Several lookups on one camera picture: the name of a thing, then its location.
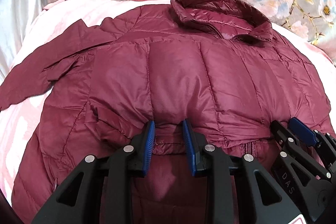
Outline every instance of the puffer jacket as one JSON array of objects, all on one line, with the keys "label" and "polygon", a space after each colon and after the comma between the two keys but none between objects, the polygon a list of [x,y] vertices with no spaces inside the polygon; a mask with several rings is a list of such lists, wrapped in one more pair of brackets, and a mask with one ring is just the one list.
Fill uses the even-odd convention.
[{"label": "puffer jacket", "polygon": [[186,117],[209,143],[266,168],[279,152],[272,120],[333,133],[315,67],[240,0],[171,0],[89,28],[79,20],[13,68],[0,110],[52,85],[14,183],[25,223],[86,155],[110,155],[150,119],[157,136],[148,175],[132,181],[134,223],[204,223],[206,179],[188,169]]}]

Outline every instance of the jacket pocket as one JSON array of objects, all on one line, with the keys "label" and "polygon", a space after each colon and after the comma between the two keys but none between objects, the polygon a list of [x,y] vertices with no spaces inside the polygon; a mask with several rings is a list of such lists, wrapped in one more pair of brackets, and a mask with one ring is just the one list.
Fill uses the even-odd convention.
[{"label": "jacket pocket", "polygon": [[140,128],[126,121],[112,110],[100,106],[95,110],[98,136],[100,136],[100,140],[108,142],[111,146],[119,148],[127,145],[135,135],[141,133]]}]

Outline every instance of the metal rivet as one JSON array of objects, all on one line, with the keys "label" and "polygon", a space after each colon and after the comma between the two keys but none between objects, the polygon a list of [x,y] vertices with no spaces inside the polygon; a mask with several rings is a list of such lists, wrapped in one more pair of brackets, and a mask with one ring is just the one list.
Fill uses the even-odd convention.
[{"label": "metal rivet", "polygon": [[134,147],[131,146],[131,145],[126,145],[126,146],[124,147],[124,151],[125,151],[125,152],[132,152],[133,150],[134,150]]},{"label": "metal rivet", "polygon": [[205,147],[205,150],[212,152],[215,150],[215,147],[212,144],[207,144]]},{"label": "metal rivet", "polygon": [[245,155],[244,155],[244,160],[246,160],[246,161],[253,161],[254,158],[253,158],[253,156],[250,155],[250,154],[245,154]]},{"label": "metal rivet", "polygon": [[88,155],[85,157],[86,162],[93,162],[95,160],[95,157],[92,155]]}]

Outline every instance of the pink bed sheet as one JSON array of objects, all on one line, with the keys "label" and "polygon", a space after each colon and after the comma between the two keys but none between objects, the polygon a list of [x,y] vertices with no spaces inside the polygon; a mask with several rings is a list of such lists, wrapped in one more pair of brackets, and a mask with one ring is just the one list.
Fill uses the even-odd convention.
[{"label": "pink bed sheet", "polygon": [[[87,26],[99,25],[105,17],[114,18],[130,9],[148,4],[170,4],[170,0],[58,0],[49,4],[33,22],[12,67],[79,19],[83,19]],[[275,24],[273,28],[287,37],[315,65],[332,104],[330,118],[336,129],[336,68],[330,58],[322,50],[285,28]],[[40,120],[44,100],[50,92],[51,90],[28,98],[0,113],[0,188],[9,203],[26,144]]]}]

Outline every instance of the blue gripper pad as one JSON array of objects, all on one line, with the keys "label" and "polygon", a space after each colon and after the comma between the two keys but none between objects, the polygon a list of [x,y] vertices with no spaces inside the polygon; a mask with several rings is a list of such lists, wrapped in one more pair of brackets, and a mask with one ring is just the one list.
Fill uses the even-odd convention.
[{"label": "blue gripper pad", "polygon": [[315,147],[319,142],[315,133],[296,117],[289,120],[288,129],[298,136],[298,138],[307,146]]},{"label": "blue gripper pad", "polygon": [[191,169],[191,173],[193,176],[196,174],[196,153],[192,141],[192,137],[189,132],[187,121],[184,120],[182,124],[182,130],[183,130],[183,139],[185,144],[185,151],[188,158],[189,167]]},{"label": "blue gripper pad", "polygon": [[154,121],[151,121],[151,124],[148,129],[147,133],[147,140],[145,145],[145,150],[143,153],[143,166],[142,171],[144,175],[147,175],[147,171],[149,169],[149,165],[151,163],[152,158],[152,151],[154,148],[154,139],[155,139],[155,123]]}]

